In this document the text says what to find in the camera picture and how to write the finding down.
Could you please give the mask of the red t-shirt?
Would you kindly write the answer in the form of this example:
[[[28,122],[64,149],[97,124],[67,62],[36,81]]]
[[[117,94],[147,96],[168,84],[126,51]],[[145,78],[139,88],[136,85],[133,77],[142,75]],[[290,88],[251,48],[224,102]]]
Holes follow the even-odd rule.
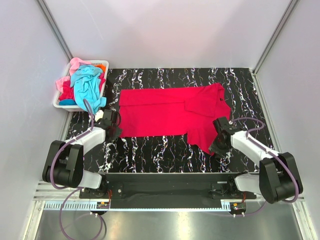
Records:
[[[214,120],[230,118],[225,89],[200,87],[123,89],[119,97],[122,138],[187,136],[189,145],[209,154],[216,138]]]

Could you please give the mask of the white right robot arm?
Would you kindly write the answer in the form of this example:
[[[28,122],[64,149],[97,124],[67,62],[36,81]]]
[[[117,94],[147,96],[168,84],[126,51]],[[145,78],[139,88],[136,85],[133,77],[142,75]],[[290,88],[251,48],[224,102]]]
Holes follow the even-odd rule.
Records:
[[[303,185],[295,161],[289,153],[280,153],[255,139],[252,129],[231,124],[226,117],[213,121],[217,137],[209,147],[210,153],[225,157],[232,150],[238,150],[254,162],[257,174],[241,173],[227,185],[228,195],[239,198],[244,192],[261,195],[269,204],[277,202],[294,203],[303,192]]]

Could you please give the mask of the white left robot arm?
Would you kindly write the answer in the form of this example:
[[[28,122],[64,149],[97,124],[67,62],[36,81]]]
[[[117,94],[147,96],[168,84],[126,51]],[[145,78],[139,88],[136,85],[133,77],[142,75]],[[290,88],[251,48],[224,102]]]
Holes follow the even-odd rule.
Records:
[[[85,155],[104,142],[116,140],[120,129],[121,115],[117,111],[105,110],[102,118],[83,133],[66,141],[51,143],[46,157],[42,180],[55,189],[85,188],[97,198],[108,193],[106,176],[84,169]]]

